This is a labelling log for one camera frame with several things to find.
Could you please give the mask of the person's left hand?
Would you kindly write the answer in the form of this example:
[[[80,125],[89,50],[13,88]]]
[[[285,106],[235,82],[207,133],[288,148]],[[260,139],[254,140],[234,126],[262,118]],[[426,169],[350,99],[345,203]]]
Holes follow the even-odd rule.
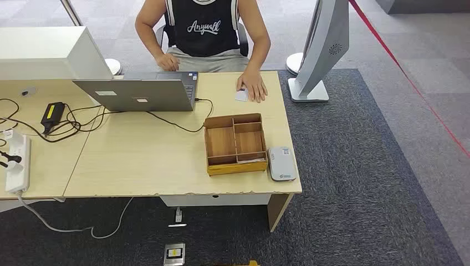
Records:
[[[259,70],[245,70],[237,80],[236,91],[245,90],[251,101],[261,103],[268,95]]]

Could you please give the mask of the person's right hand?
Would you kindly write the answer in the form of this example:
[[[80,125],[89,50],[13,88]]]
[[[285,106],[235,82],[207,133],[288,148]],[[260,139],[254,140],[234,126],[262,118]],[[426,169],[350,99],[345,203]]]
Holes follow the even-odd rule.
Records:
[[[154,59],[163,71],[179,71],[179,60],[170,53],[154,56]]]

